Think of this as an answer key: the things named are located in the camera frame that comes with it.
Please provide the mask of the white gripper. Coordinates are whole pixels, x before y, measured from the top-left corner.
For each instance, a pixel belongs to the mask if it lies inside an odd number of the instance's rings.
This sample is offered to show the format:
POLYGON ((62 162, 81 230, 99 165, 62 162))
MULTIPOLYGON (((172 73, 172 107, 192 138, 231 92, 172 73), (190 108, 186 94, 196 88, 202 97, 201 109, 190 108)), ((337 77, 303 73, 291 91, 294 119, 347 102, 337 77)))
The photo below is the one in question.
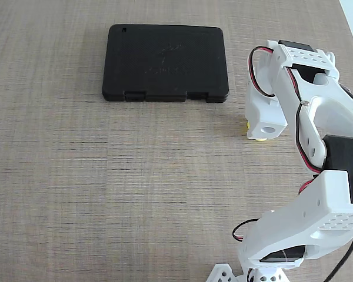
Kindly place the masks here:
POLYGON ((281 105, 271 86, 269 65, 276 41, 267 41, 249 54, 246 94, 248 139, 275 139, 287 126, 281 105))

